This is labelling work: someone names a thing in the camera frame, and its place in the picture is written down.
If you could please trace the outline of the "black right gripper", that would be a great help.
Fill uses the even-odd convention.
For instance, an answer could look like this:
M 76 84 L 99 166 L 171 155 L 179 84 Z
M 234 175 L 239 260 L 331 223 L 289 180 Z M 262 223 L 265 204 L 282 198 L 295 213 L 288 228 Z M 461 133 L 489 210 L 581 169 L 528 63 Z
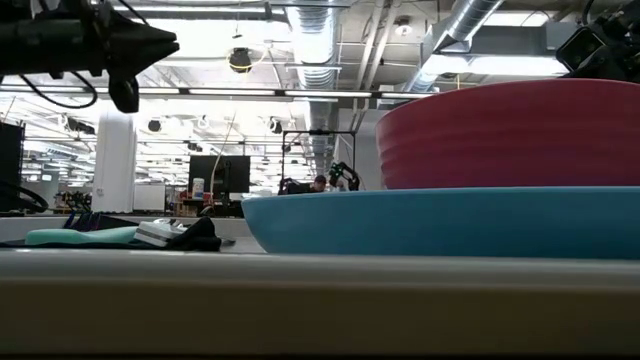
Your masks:
M 579 27 L 564 43 L 565 78 L 639 82 L 639 0 L 589 19 L 588 0 Z

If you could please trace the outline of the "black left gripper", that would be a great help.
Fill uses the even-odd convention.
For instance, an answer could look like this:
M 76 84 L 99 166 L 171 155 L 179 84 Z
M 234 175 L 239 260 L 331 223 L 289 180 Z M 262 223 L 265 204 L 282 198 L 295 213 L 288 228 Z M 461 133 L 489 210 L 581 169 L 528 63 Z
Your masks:
M 99 1 L 2 1 L 1 75 L 137 75 L 179 50 L 177 36 Z

